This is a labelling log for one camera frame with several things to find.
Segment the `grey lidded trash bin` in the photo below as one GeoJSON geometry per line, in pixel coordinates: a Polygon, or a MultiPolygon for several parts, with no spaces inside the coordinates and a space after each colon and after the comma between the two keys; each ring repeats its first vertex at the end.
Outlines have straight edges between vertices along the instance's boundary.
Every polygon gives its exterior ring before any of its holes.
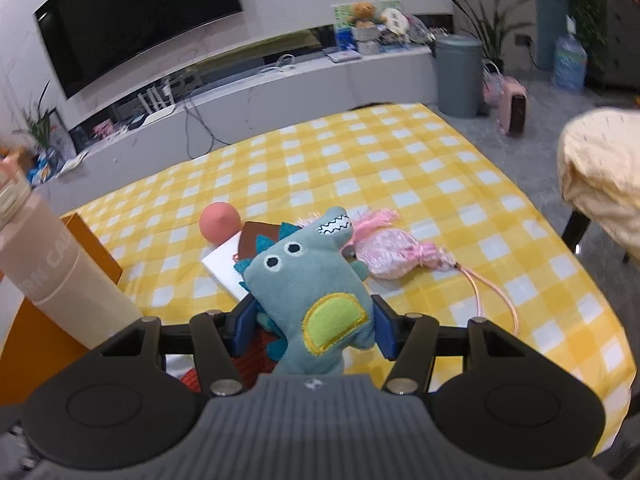
{"type": "Polygon", "coordinates": [[[472,118],[483,106],[483,44],[472,36],[438,36],[434,43],[439,110],[472,118]]]}

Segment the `white book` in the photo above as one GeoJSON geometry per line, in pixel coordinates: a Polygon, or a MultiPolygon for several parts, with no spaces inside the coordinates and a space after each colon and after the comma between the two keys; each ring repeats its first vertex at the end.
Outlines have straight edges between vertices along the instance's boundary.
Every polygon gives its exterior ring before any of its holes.
{"type": "Polygon", "coordinates": [[[238,253],[241,232],[236,232],[224,244],[221,244],[202,259],[202,265],[209,275],[236,302],[242,301],[247,290],[241,285],[242,275],[235,270],[235,256],[238,253]]]}

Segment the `small potted green plant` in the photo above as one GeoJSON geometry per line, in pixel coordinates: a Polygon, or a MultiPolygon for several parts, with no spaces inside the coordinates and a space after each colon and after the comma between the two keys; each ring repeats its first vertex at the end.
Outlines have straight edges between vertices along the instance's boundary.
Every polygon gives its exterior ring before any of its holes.
{"type": "Polygon", "coordinates": [[[39,98],[30,102],[28,107],[21,109],[21,116],[24,122],[24,128],[20,130],[23,136],[29,136],[33,141],[39,153],[46,154],[51,147],[51,115],[54,108],[43,105],[51,81],[48,81],[39,98]]]}

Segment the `brown teddy bear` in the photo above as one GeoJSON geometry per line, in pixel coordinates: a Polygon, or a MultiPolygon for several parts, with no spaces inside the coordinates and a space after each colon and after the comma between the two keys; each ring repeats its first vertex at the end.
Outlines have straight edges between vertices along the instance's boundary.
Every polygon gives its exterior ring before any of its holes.
{"type": "Polygon", "coordinates": [[[355,2],[350,6],[349,25],[356,28],[372,27],[378,24],[376,6],[369,1],[355,2]]]}

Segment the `coral pink ball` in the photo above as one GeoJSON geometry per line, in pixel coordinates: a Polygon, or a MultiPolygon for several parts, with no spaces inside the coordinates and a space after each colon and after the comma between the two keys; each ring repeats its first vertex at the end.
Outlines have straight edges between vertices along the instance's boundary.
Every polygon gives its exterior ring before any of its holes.
{"type": "Polygon", "coordinates": [[[238,211],[225,202],[213,202],[207,205],[198,220],[203,237],[213,245],[224,244],[242,229],[242,220],[238,211]]]}

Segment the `yellow checkered tablecloth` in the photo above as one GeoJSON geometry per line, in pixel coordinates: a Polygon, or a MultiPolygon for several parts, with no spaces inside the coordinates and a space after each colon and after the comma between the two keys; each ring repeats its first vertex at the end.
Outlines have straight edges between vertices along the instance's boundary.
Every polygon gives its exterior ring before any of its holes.
{"type": "Polygon", "coordinates": [[[479,273],[417,270],[368,281],[395,310],[464,325],[477,310],[585,382],[606,413],[600,448],[628,411],[636,366],[622,324],[525,194],[454,128],[420,104],[336,114],[183,162],[80,208],[122,267],[120,288],[145,313],[181,324],[234,298],[203,266],[202,210],[231,204],[246,220],[294,222],[329,207],[398,226],[479,273]]]}

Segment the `pink space heater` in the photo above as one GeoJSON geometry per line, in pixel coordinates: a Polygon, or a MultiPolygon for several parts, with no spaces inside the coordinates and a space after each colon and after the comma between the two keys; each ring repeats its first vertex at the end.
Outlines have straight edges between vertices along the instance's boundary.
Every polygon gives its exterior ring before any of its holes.
{"type": "Polygon", "coordinates": [[[498,125],[506,136],[520,136],[525,129],[527,91],[512,77],[503,79],[498,102],[498,125]]]}

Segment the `yellow cushioned chair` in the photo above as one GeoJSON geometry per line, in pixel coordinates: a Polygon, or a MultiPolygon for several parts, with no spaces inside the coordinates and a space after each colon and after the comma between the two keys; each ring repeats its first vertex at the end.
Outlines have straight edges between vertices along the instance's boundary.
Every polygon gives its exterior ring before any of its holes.
{"type": "Polygon", "coordinates": [[[639,111],[598,107],[571,119],[558,145],[562,199],[639,258],[639,111]]]}

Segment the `orange storage box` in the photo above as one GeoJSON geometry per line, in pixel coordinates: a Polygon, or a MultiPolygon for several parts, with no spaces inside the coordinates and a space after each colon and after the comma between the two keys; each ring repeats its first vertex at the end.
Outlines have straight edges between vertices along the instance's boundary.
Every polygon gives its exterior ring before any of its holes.
{"type": "MultiPolygon", "coordinates": [[[[68,214],[62,221],[108,278],[118,282],[122,267],[80,214],[68,214]]],[[[23,300],[1,343],[1,404],[25,402],[46,380],[87,352],[29,300],[23,300]]]]}

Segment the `teal dinosaur plush toy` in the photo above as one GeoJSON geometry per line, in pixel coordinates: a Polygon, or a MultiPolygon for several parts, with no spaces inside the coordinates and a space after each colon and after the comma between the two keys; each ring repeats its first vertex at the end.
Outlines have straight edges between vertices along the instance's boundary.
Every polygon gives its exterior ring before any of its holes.
{"type": "Polygon", "coordinates": [[[243,287],[286,342],[276,374],[339,375],[346,348],[374,346],[367,271],[342,254],[352,234],[347,211],[334,206],[303,228],[281,223],[275,242],[259,235],[256,255],[235,263],[243,287]]]}

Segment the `red knitted item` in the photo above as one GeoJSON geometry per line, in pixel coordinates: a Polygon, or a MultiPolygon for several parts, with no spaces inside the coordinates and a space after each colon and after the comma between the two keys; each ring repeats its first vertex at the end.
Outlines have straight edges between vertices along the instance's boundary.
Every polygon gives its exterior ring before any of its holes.
{"type": "MultiPolygon", "coordinates": [[[[177,346],[181,350],[189,350],[191,348],[190,336],[186,333],[189,328],[187,325],[178,325],[175,330],[171,327],[164,328],[163,336],[169,339],[178,340],[177,346]]],[[[248,388],[255,385],[257,377],[262,373],[271,373],[277,362],[270,358],[268,354],[268,344],[277,342],[279,337],[273,333],[268,333],[262,328],[256,328],[254,335],[250,341],[247,352],[242,356],[235,358],[232,356],[231,361],[240,373],[243,382],[248,388]]],[[[179,373],[180,382],[186,385],[193,392],[200,392],[201,386],[198,381],[198,372],[192,365],[186,372],[179,373]]]]}

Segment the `pink woven bag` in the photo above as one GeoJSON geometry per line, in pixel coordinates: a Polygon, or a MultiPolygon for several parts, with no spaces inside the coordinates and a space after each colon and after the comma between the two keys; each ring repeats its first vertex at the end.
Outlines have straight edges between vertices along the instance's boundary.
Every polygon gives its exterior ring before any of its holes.
{"type": "Polygon", "coordinates": [[[504,76],[499,67],[491,60],[483,61],[483,98],[490,107],[498,105],[502,95],[504,76]]]}

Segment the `white round hand fan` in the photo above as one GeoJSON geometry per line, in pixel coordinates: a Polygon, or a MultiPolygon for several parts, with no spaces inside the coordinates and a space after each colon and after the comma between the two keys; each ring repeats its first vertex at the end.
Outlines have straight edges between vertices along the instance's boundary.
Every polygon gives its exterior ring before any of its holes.
{"type": "Polygon", "coordinates": [[[385,8],[381,15],[381,20],[388,30],[397,36],[406,36],[409,30],[408,18],[401,10],[395,8],[385,8]]]}

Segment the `white wifi router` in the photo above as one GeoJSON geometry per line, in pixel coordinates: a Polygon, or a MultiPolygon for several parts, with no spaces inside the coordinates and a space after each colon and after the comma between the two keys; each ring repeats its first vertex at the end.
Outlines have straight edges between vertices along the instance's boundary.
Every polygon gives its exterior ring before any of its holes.
{"type": "Polygon", "coordinates": [[[145,118],[142,122],[144,126],[170,116],[177,107],[168,78],[162,82],[160,87],[149,87],[145,92],[139,92],[137,97],[145,110],[145,118]]]}

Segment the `white TV cabinet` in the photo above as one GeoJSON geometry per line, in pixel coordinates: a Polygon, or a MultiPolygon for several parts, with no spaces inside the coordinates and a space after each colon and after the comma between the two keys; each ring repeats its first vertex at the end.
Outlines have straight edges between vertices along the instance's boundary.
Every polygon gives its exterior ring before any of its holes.
{"type": "Polygon", "coordinates": [[[38,186],[57,214],[160,170],[271,130],[372,103],[431,104],[435,60],[427,47],[335,64],[298,62],[187,99],[168,117],[101,141],[73,170],[38,186]]]}

